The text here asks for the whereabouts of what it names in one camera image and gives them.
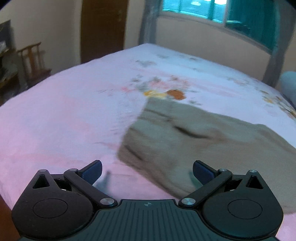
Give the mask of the large glass window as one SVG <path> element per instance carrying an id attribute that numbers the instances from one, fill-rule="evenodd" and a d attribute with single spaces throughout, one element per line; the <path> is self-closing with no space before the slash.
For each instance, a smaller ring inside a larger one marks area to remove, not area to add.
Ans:
<path id="1" fill-rule="evenodd" d="M 222 24 L 270 51 L 275 45 L 274 1 L 163 1 L 162 10 Z"/>

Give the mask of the right grey curtain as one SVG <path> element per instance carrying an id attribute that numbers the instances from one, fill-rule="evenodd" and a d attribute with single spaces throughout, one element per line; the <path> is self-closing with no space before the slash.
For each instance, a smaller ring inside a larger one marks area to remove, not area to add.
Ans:
<path id="1" fill-rule="evenodd" d="M 288 1 L 275 1 L 275 6 L 275 45 L 262 79 L 270 87 L 278 83 L 295 28 L 295 8 Z"/>

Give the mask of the dark cabinet with clutter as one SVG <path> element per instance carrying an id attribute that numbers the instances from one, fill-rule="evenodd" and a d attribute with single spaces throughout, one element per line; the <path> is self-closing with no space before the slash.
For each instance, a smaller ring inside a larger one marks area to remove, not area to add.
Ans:
<path id="1" fill-rule="evenodd" d="M 20 91 L 18 57 L 11 20 L 1 23 L 1 105 Z"/>

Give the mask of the pink floral bed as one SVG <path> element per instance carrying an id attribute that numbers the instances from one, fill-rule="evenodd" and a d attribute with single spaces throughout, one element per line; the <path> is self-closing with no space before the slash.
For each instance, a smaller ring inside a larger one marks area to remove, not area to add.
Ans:
<path id="1" fill-rule="evenodd" d="M 260 173 L 234 174 L 198 207 L 121 161 L 118 150 L 149 98 L 265 125 L 295 148 L 295 109 L 240 71 L 143 44 L 57 73 L 1 107 L 1 196 L 20 240 L 295 240 Z M 102 163 L 96 207 L 64 172 Z"/>

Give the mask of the brown wooden door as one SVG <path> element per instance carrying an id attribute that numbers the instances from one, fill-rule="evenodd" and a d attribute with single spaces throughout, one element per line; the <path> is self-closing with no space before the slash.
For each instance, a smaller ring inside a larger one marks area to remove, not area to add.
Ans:
<path id="1" fill-rule="evenodd" d="M 82 63 L 123 50 L 127 0 L 82 2 L 80 58 Z"/>

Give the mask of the left grey curtain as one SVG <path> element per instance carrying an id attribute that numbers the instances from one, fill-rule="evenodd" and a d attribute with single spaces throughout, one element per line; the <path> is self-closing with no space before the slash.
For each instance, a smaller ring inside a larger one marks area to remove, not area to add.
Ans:
<path id="1" fill-rule="evenodd" d="M 142 15 L 142 24 L 138 38 L 138 44 L 155 44 L 156 43 L 156 30 L 157 19 L 159 12 L 162 9 L 161 0 L 148 0 L 144 1 L 144 12 Z"/>

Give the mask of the wooden chair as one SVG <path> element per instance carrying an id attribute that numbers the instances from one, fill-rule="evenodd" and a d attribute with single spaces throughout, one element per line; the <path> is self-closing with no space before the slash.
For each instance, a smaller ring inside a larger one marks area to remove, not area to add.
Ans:
<path id="1" fill-rule="evenodd" d="M 46 68 L 40 51 L 42 42 L 28 45 L 17 51 L 22 60 L 26 84 L 29 88 L 51 76 L 51 69 Z"/>

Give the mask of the grey-brown fleece pants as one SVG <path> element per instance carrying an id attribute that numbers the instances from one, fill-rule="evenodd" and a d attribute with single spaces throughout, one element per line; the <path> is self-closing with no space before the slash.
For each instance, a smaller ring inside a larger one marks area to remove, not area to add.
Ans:
<path id="1" fill-rule="evenodd" d="M 283 211 L 295 212 L 295 148 L 265 125 L 151 97 L 117 156 L 179 199 L 201 187 L 192 173 L 197 160 L 234 174 L 255 169 Z"/>

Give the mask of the grey curtain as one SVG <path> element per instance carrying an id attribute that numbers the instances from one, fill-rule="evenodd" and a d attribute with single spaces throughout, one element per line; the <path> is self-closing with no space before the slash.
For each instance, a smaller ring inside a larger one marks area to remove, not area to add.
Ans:
<path id="1" fill-rule="evenodd" d="M 295 28 L 295 8 L 288 1 L 275 1 L 275 6 L 275 45 L 262 79 L 270 87 L 278 83 Z"/>
<path id="2" fill-rule="evenodd" d="M 162 9 L 161 0 L 148 0 L 144 1 L 144 12 L 142 15 L 142 24 L 138 38 L 138 44 L 155 44 L 156 43 L 156 30 L 157 19 L 159 12 Z"/>

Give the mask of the rolled grey-blue duvet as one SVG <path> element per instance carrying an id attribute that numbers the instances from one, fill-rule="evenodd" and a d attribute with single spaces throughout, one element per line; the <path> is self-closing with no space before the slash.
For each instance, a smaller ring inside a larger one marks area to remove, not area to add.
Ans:
<path id="1" fill-rule="evenodd" d="M 296 106 L 296 72 L 286 71 L 279 79 L 282 96 L 295 108 Z"/>

